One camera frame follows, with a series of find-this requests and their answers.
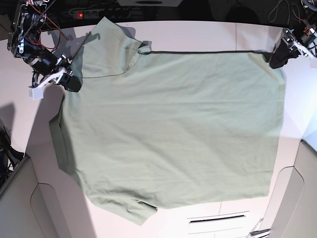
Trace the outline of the light green T-shirt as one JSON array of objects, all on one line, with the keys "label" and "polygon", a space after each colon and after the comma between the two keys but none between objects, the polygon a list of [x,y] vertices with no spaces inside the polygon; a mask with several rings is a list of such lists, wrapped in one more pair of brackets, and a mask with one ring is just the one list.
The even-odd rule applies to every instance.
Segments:
[{"label": "light green T-shirt", "polygon": [[102,19],[50,130],[60,170],[137,225],[159,208],[268,195],[285,78],[253,52],[154,53]]}]

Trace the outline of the left beige side cabinet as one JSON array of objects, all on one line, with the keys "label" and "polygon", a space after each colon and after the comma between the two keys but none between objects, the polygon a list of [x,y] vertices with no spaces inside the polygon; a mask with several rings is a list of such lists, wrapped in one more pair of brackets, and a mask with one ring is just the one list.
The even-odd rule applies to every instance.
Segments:
[{"label": "left beige side cabinet", "polygon": [[55,155],[32,154],[0,194],[2,238],[95,238],[85,196]]}]

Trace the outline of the beige side cabinet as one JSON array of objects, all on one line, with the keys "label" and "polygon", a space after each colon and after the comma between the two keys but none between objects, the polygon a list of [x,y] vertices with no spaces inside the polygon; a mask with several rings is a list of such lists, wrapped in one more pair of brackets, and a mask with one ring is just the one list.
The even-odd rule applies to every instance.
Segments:
[{"label": "beige side cabinet", "polygon": [[95,238],[85,196],[55,155],[32,154],[0,194],[2,238]]},{"label": "beige side cabinet", "polygon": [[294,166],[279,172],[260,229],[270,229],[270,238],[317,236],[317,152],[306,141]]}]

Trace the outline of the right beige side cabinet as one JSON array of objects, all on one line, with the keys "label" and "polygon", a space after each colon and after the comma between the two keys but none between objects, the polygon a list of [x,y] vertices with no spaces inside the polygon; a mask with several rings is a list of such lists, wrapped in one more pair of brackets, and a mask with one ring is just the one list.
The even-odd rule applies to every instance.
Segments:
[{"label": "right beige side cabinet", "polygon": [[279,172],[260,229],[270,229],[270,238],[317,236],[317,152],[306,141],[294,166]]}]

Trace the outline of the white slotted vent panel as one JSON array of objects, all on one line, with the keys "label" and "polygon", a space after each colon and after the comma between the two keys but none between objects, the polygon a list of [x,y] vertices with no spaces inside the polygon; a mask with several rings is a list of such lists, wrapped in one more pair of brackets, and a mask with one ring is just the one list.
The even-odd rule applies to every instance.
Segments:
[{"label": "white slotted vent panel", "polygon": [[244,229],[249,219],[249,213],[249,211],[244,211],[218,216],[188,218],[188,234],[221,233]]}]

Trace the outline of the black power strip red switch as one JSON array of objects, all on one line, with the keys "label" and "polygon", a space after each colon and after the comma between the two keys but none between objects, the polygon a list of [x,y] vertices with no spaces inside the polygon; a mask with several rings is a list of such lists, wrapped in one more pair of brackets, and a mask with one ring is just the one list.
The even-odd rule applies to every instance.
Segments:
[{"label": "black power strip red switch", "polygon": [[74,19],[99,19],[99,18],[127,18],[130,15],[128,8],[109,9],[71,9],[69,12]]}]

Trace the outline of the metal clip bracket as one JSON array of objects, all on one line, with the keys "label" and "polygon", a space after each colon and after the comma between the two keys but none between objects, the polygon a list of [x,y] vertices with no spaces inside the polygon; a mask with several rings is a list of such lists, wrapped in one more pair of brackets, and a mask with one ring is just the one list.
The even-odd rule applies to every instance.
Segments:
[{"label": "metal clip bracket", "polygon": [[270,229],[260,230],[263,218],[261,218],[253,229],[249,232],[246,238],[267,238],[270,234]]}]

